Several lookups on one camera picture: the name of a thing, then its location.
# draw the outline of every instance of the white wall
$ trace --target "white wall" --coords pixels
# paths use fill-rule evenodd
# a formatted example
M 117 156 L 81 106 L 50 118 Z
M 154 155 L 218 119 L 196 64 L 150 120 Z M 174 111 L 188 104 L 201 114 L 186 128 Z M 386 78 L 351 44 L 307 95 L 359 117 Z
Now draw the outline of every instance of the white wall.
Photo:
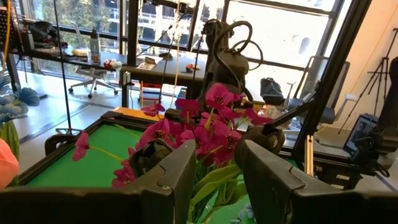
M 362 23 L 362 26 L 356 36 L 354 44 L 348 55 L 347 61 L 351 63 L 345 84 L 343 86 L 336 109 L 344 102 L 345 94 L 352 93 L 359 96 L 363 91 L 372 74 L 368 71 L 374 71 L 380 64 L 382 57 L 387 53 L 388 47 L 393 38 L 393 28 L 398 27 L 398 0 L 373 0 L 368 13 Z M 398 56 L 398 37 L 391 50 L 390 59 Z M 348 120 L 345 129 L 351 129 L 359 114 L 373 114 L 376 102 L 377 83 L 370 95 L 366 92 L 358 103 L 354 113 Z M 380 115 L 383 105 L 384 80 L 382 82 L 382 93 L 379 94 L 379 103 L 376 116 Z M 340 128 L 354 103 L 348 103 L 340 119 L 331 126 Z

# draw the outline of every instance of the black bag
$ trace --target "black bag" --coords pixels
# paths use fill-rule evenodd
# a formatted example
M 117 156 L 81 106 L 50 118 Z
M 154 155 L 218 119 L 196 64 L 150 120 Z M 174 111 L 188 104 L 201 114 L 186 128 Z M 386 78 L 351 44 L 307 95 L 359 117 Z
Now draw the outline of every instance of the black bag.
M 285 98 L 280 85 L 273 78 L 262 78 L 260 84 L 260 95 L 267 105 L 278 106 L 284 103 Z

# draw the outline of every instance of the pink orchid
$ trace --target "pink orchid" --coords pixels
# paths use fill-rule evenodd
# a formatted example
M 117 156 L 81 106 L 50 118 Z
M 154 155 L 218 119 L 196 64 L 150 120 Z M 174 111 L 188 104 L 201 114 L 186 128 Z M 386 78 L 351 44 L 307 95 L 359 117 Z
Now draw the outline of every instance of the pink orchid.
M 122 169 L 114 171 L 113 174 L 116 176 L 116 178 L 112 180 L 112 187 L 115 188 L 124 187 L 136 179 L 129 164 L 123 166 Z
M 179 122 L 169 121 L 170 134 L 178 136 L 184 131 L 184 125 Z
M 164 112 L 165 108 L 162 105 L 156 103 L 154 106 L 146 106 L 141 108 L 141 110 L 144 112 L 144 114 L 148 116 L 156 116 L 159 114 L 160 111 Z
M 205 126 L 207 120 L 210 117 L 210 114 L 207 112 L 203 112 L 201 114 L 203 116 L 203 118 L 199 121 L 199 125 Z M 224 120 L 224 118 L 218 116 L 218 114 L 212 114 L 211 115 L 211 123 L 210 126 L 213 126 L 214 124 L 217 124 L 218 122 L 222 122 L 222 123 L 226 123 L 226 121 Z
M 163 139 L 167 144 L 173 146 L 173 142 L 169 138 L 170 126 L 167 119 L 162 119 L 155 124 L 149 126 L 136 144 L 136 150 L 141 150 L 148 142 L 157 138 Z
M 267 124 L 267 123 L 271 123 L 274 120 L 272 118 L 265 118 L 262 116 L 259 116 L 253 109 L 247 109 L 244 111 L 244 114 L 250 118 L 250 122 L 253 125 L 262 125 L 262 124 Z
M 235 119 L 235 118 L 238 118 L 241 116 L 240 114 L 235 113 L 235 111 L 232 110 L 231 108 L 227 108 L 227 107 L 224 107 L 223 109 L 218 110 L 218 113 L 220 114 L 220 116 L 222 118 L 224 118 L 227 121 L 230 121 L 232 119 Z
M 218 166 L 234 157 L 236 145 L 241 138 L 242 135 L 234 130 L 229 130 L 225 136 L 214 137 L 215 141 L 223 146 L 215 152 L 215 162 Z
M 122 161 L 122 169 L 118 169 L 113 172 L 116 178 L 112 180 L 112 187 L 124 187 L 135 180 L 134 172 L 129 163 L 129 159 L 135 153 L 135 151 L 132 147 L 129 147 L 128 152 L 129 158 Z
M 207 91 L 205 100 L 207 106 L 221 110 L 234 100 L 234 95 L 223 84 L 215 83 Z
M 72 159 L 77 162 L 83 157 L 86 156 L 87 150 L 90 148 L 88 144 L 88 134 L 85 131 L 82 131 L 80 137 L 76 141 L 76 149 L 73 152 Z
M 197 100 L 177 99 L 175 106 L 182 109 L 183 118 L 192 118 L 198 115 L 200 105 Z

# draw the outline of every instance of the green felt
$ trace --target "green felt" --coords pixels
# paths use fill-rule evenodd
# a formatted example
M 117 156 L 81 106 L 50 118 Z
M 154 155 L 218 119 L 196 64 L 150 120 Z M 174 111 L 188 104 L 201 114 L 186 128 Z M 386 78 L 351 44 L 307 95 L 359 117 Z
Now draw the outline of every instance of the green felt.
M 129 130 L 140 136 L 142 132 Z M 102 125 L 88 138 L 91 146 L 104 149 L 122 159 L 128 157 L 128 147 L 134 147 L 138 138 L 123 128 Z M 29 187 L 111 187 L 113 171 L 121 164 L 105 153 L 89 149 L 78 162 L 72 161 L 73 150 L 43 171 L 27 185 Z

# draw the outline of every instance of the black desk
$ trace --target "black desk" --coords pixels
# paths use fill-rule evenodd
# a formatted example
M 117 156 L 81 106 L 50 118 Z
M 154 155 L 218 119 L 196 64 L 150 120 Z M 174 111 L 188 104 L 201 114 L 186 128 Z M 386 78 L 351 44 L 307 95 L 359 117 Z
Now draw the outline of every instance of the black desk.
M 195 74 L 195 88 L 192 89 L 193 73 L 187 73 L 185 67 L 188 63 L 195 64 L 194 58 L 180 57 L 179 74 L 177 79 L 177 85 L 187 87 L 187 98 L 190 97 L 191 92 L 193 92 L 192 98 L 197 98 L 200 94 L 203 80 L 205 77 L 205 67 L 206 62 L 203 60 L 198 60 L 198 65 L 200 67 Z M 125 65 L 122 67 L 122 71 L 130 72 L 131 79 L 140 80 L 143 82 L 160 84 L 162 83 L 162 76 L 165 66 L 165 60 L 161 60 L 152 70 L 138 69 L 135 66 Z M 174 57 L 172 60 L 167 62 L 166 73 L 164 76 L 164 83 L 174 85 L 175 83 L 175 73 L 177 71 L 177 59 Z

